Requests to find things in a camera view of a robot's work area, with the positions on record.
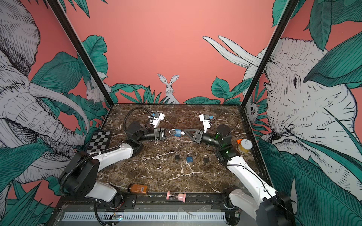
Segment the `blue padlock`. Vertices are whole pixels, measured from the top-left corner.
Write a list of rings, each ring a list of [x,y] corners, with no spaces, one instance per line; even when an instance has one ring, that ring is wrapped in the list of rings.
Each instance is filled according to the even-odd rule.
[[[192,162],[193,162],[193,157],[190,154],[187,154],[186,163],[192,163]]]
[[[180,129],[175,129],[175,137],[181,137],[182,136],[182,130]]]

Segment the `amber brown bottle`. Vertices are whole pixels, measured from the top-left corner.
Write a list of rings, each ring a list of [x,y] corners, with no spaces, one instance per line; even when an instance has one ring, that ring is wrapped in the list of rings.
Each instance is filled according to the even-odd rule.
[[[139,195],[147,195],[148,194],[148,186],[140,185],[140,184],[131,184],[128,187],[128,192]]]

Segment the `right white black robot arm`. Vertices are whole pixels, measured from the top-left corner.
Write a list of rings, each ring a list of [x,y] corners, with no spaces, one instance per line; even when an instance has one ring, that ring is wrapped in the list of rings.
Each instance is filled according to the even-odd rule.
[[[199,129],[185,129],[181,134],[195,143],[215,147],[219,163],[232,172],[249,191],[248,195],[239,188],[228,191],[227,197],[232,207],[246,212],[259,226],[296,224],[290,197],[277,192],[249,167],[233,147],[231,129],[227,125],[219,125],[215,134]]]

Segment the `black white checkerboard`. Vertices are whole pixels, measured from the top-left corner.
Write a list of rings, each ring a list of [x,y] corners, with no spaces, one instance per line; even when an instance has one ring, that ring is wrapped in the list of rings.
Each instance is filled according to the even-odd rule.
[[[91,137],[90,143],[87,147],[87,153],[100,152],[109,147],[112,137],[112,131],[95,131]]]

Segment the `black frame post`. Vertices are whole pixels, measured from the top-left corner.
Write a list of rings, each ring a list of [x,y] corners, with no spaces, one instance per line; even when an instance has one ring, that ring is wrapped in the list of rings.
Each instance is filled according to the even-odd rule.
[[[283,14],[276,26],[276,29],[273,33],[273,36],[266,48],[266,51],[265,51],[265,54],[261,60],[261,63],[260,65],[258,66],[257,68],[257,71],[251,81],[251,84],[250,84],[250,87],[241,103],[241,106],[242,107],[245,107],[252,95],[252,92],[253,90],[255,89],[256,85],[257,85],[257,82],[259,81],[261,75],[263,74],[263,71],[264,69],[266,68],[266,65],[272,55],[272,53],[274,52],[277,44],[278,44],[278,41],[279,39],[281,38],[284,30],[285,30],[285,27],[287,26],[296,6],[298,4],[298,1],[297,0],[292,0],[292,1],[287,1],[287,4],[284,8],[284,11],[283,11]]]
[[[58,19],[59,23],[63,27],[68,38],[72,42],[72,45],[76,49],[76,52],[80,56],[82,62],[85,64],[85,67],[87,68],[87,70],[91,74],[92,78],[95,80],[96,84],[98,85],[101,93],[105,97],[106,102],[112,108],[114,106],[114,102],[111,99],[111,96],[109,95],[108,91],[106,90],[101,78],[99,77],[98,72],[96,71],[96,68],[95,68],[94,64],[92,63],[88,53],[86,52],[82,42],[80,41],[78,35],[76,34],[73,26],[70,23],[68,17],[66,16],[66,13],[65,13],[63,7],[59,3],[59,1],[47,0],[47,3],[49,4],[50,8],[52,9],[52,11],[55,14],[56,18]]]

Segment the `white perforated strip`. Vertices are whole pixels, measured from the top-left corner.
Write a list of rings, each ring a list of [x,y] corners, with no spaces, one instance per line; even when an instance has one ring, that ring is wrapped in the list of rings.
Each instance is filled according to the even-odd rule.
[[[221,212],[102,212],[99,218],[105,222],[133,221],[170,221],[170,222],[225,222],[226,217]],[[62,222],[96,222],[93,212],[66,212]]]

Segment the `black mounting rail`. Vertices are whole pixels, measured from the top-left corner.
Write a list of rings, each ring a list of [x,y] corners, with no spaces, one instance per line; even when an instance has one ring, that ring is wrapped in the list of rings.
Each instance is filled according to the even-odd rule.
[[[138,195],[134,193],[122,192],[116,195],[111,201],[107,202],[100,198],[89,197],[62,197],[56,206],[56,211],[66,207],[76,207],[81,210],[91,210],[96,204],[99,210],[107,211],[125,211],[135,210],[141,205],[208,205],[212,210],[221,210],[222,212],[236,211],[240,208],[232,205],[231,200],[226,193],[186,193],[185,201],[177,199],[167,199],[166,193],[148,193],[147,195]]]

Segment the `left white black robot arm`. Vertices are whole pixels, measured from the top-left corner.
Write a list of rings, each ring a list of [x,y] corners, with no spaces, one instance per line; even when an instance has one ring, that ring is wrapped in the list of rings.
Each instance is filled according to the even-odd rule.
[[[114,200],[121,192],[114,186],[98,182],[97,174],[114,163],[138,155],[143,149],[142,141],[162,141],[176,135],[177,131],[164,128],[147,130],[138,121],[134,121],[126,134],[127,139],[119,146],[92,153],[78,152],[59,178],[61,195],[105,202]]]

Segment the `pink hourglass timer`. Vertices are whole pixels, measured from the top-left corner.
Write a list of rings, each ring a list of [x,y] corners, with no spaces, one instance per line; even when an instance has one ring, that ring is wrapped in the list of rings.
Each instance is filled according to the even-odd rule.
[[[168,191],[166,194],[166,199],[171,201],[180,201],[185,203],[186,201],[186,194],[185,193],[175,193]]]

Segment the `left black frame post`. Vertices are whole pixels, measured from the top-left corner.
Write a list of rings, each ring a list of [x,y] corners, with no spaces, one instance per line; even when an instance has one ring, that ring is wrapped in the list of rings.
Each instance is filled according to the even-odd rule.
[[[59,23],[63,27],[68,38],[72,42],[72,45],[76,49],[76,52],[80,56],[82,62],[85,64],[85,67],[87,68],[87,70],[91,74],[92,78],[95,80],[96,84],[98,85],[101,93],[105,97],[106,102],[112,108],[114,106],[114,102],[111,99],[111,96],[109,95],[108,91],[106,90],[101,78],[99,77],[98,72],[96,71],[96,68],[95,68],[94,64],[92,63],[88,53],[86,52],[82,42],[80,41],[78,35],[76,34],[73,26],[70,23],[68,17],[66,16],[66,13],[65,13],[63,7],[59,3],[59,1],[47,0],[47,3],[49,4],[50,8],[52,9],[52,11],[55,14],[56,18],[58,19]]]

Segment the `right black frame post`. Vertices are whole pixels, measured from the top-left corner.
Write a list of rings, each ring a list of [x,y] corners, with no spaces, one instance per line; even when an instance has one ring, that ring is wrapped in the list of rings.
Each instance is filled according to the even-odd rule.
[[[285,27],[287,26],[296,6],[298,4],[298,1],[297,0],[292,0],[292,1],[287,1],[287,4],[284,8],[284,11],[283,11],[283,14],[276,26],[276,29],[273,33],[273,36],[266,48],[266,51],[265,51],[265,54],[261,60],[261,63],[260,65],[258,66],[257,68],[257,71],[251,81],[251,84],[250,84],[250,87],[241,103],[241,106],[242,107],[245,107],[252,95],[252,92],[253,90],[255,89],[256,85],[257,85],[257,82],[259,81],[261,75],[263,74],[263,71],[264,69],[266,68],[266,65],[272,55],[272,53],[274,52],[277,44],[278,44],[278,41],[279,39],[281,38],[284,30],[285,30]]]

